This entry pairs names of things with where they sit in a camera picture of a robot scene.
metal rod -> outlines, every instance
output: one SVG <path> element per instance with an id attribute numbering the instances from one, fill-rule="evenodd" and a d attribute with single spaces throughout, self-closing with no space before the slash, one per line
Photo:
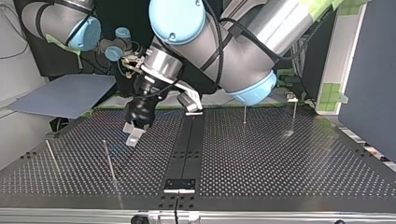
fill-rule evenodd
<path id="1" fill-rule="evenodd" d="M 295 102 L 295 103 L 294 103 L 293 119 L 295 119 L 295 118 L 296 118 L 296 112 L 297 112 L 297 103 L 298 103 L 298 102 Z"/>
<path id="2" fill-rule="evenodd" d="M 48 139 L 46 140 L 46 144 L 47 144 L 47 148 L 49 149 L 50 156 L 52 157 L 53 160 L 56 160 L 55 154 L 53 154 L 52 147 L 51 147 L 50 141 Z"/>
<path id="3" fill-rule="evenodd" d="M 245 110 L 244 110 L 244 124 L 247 123 L 247 112 L 248 112 L 248 107 L 245 105 Z"/>
<path id="4" fill-rule="evenodd" d="M 103 147 L 105 148 L 105 153 L 107 156 L 108 167 L 110 168 L 111 176 L 113 177 L 114 181 L 117 181 L 116 174 L 114 173 L 114 169 L 113 169 L 113 162 L 111 161 L 111 157 L 110 157 L 110 153 L 108 151 L 108 146 L 107 146 L 106 140 L 103 140 Z"/>

gray plate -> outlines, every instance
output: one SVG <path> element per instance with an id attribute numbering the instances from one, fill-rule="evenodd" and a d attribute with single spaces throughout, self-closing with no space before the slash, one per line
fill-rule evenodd
<path id="1" fill-rule="evenodd" d="M 8 166 L 0 173 L 0 206 L 173 208 L 162 187 L 183 124 L 182 111 L 159 111 L 136 148 L 125 145 L 123 116 L 116 110 L 96 112 L 51 141 L 56 160 L 41 146 Z M 108 142 L 116 183 L 103 140 Z"/>
<path id="2" fill-rule="evenodd" d="M 396 174 L 329 121 L 299 109 L 211 109 L 193 123 L 183 178 L 199 211 L 396 213 Z"/>

silver metal cylinder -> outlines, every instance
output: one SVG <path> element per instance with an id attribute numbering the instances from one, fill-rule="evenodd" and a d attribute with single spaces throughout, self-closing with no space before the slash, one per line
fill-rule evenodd
<path id="1" fill-rule="evenodd" d="M 22 11 L 22 21 L 33 35 L 41 38 L 37 31 L 35 19 L 38 10 L 46 3 L 33 2 Z M 76 24 L 84 20 L 87 14 L 60 4 L 47 7 L 40 18 L 43 35 L 50 34 L 61 43 L 65 43 Z"/>
<path id="2" fill-rule="evenodd" d="M 146 53 L 145 66 L 162 74 L 164 77 L 176 79 L 183 63 L 153 45 Z"/>
<path id="3" fill-rule="evenodd" d="M 248 29 L 269 49 L 283 55 L 314 23 L 299 0 L 270 0 Z"/>
<path id="4" fill-rule="evenodd" d="M 87 10 L 92 10 L 94 0 L 63 0 L 69 4 L 76 5 L 78 7 L 83 7 Z"/>

black cable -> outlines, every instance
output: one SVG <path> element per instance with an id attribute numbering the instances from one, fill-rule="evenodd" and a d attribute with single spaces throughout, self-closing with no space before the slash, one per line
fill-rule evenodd
<path id="1" fill-rule="evenodd" d="M 95 57 L 96 63 L 97 63 L 101 68 L 108 69 L 108 67 L 102 66 L 102 65 L 99 63 L 99 61 L 98 61 L 98 55 L 97 55 L 96 53 L 94 53 L 94 55 L 95 55 L 94 57 Z"/>
<path id="2" fill-rule="evenodd" d="M 235 24 L 239 29 L 242 30 L 242 35 L 244 35 L 247 39 L 252 41 L 254 44 L 256 44 L 262 51 L 264 51 L 275 63 L 277 63 L 278 60 L 282 61 L 290 61 L 298 57 L 301 52 L 308 46 L 309 41 L 314 37 L 315 33 L 319 30 L 323 22 L 325 22 L 329 16 L 331 15 L 331 12 L 326 13 L 325 16 L 320 20 L 318 23 L 317 27 L 315 27 L 314 31 L 309 35 L 309 37 L 305 40 L 305 42 L 301 45 L 301 47 L 295 52 L 294 54 L 290 55 L 289 57 L 282 57 L 280 55 L 277 55 L 275 52 L 273 52 L 271 49 L 269 49 L 266 45 L 264 45 L 258 38 L 255 36 L 253 33 L 249 31 L 249 29 L 241 24 L 239 21 L 233 20 L 231 18 L 222 18 L 219 20 L 219 22 L 223 21 L 228 21 L 233 24 Z"/>
<path id="3" fill-rule="evenodd" d="M 204 5 L 206 7 L 206 10 L 209 12 L 209 14 L 213 17 L 213 21 L 215 23 L 216 27 L 216 32 L 218 33 L 218 41 L 219 41 L 219 70 L 218 70 L 218 76 L 216 77 L 215 81 L 215 86 L 213 92 L 216 92 L 218 90 L 218 86 L 221 80 L 222 76 L 222 71 L 223 71 L 223 66 L 224 66 L 224 45 L 222 42 L 222 34 L 221 34 L 221 29 L 220 29 L 220 23 L 217 19 L 216 13 L 213 10 L 213 8 L 209 5 L 207 0 L 203 0 Z"/>
<path id="4" fill-rule="evenodd" d="M 184 72 L 184 65 L 180 68 L 180 71 L 178 71 L 177 79 L 173 83 L 169 84 L 167 87 L 163 88 L 162 90 L 156 91 L 152 94 L 142 95 L 142 96 L 134 96 L 134 99 L 147 99 L 147 98 L 157 97 L 165 91 L 170 91 L 180 81 L 180 77 L 181 77 L 181 74 L 183 74 L 183 72 Z"/>
<path id="5" fill-rule="evenodd" d="M 93 15 L 94 11 L 96 10 L 96 1 L 94 1 L 93 8 L 89 14 L 84 18 L 84 20 L 78 25 L 78 27 L 73 31 L 73 33 L 67 38 L 65 45 L 69 46 L 69 42 L 75 37 L 75 35 L 78 33 L 78 31 L 81 29 L 81 27 L 87 22 L 87 20 L 90 18 L 90 16 Z"/>
<path id="6" fill-rule="evenodd" d="M 16 54 L 14 54 L 14 55 L 9 55 L 9 56 L 6 56 L 6 57 L 1 57 L 0 60 L 18 57 L 18 56 L 22 55 L 24 52 L 26 52 L 26 50 L 28 49 L 28 47 L 29 47 L 29 44 L 26 43 L 26 46 L 25 46 L 25 48 L 23 49 L 23 51 L 21 51 L 21 52 L 19 52 L 19 53 L 16 53 Z"/>
<path id="7" fill-rule="evenodd" d="M 90 60 L 80 56 L 80 58 L 87 64 L 89 64 L 92 68 L 93 68 L 93 73 L 95 72 L 95 70 L 98 70 L 99 72 L 105 74 L 106 72 L 103 71 L 101 68 L 98 68 L 97 66 L 95 66 L 95 64 L 93 62 L 91 62 Z"/>
<path id="8" fill-rule="evenodd" d="M 173 50 L 169 49 L 165 43 L 163 43 L 163 41 L 160 38 L 157 38 L 158 42 L 161 44 L 161 46 L 166 49 L 168 52 L 166 52 L 167 54 L 171 55 L 172 57 L 178 59 L 179 61 L 181 61 L 182 63 L 184 62 L 185 58 L 181 57 L 180 55 L 174 53 Z"/>
<path id="9" fill-rule="evenodd" d="M 334 222 L 334 224 L 346 224 L 344 220 L 338 220 L 336 222 Z"/>

green tape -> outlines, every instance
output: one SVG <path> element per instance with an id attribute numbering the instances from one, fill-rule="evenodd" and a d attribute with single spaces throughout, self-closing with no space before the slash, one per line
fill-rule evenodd
<path id="1" fill-rule="evenodd" d="M 308 7 L 314 21 L 316 21 L 334 0 L 300 0 L 300 4 Z"/>
<path id="2" fill-rule="evenodd" d="M 361 6 L 367 3 L 367 0 L 345 0 L 340 6 L 340 15 L 358 15 L 361 11 Z"/>
<path id="3" fill-rule="evenodd" d="M 324 83 L 319 97 L 318 110 L 335 111 L 340 100 L 340 90 L 341 84 L 339 83 Z"/>
<path id="4" fill-rule="evenodd" d="M 344 2 L 344 0 L 334 0 L 332 1 L 332 9 L 336 10 L 341 6 L 341 4 Z"/>

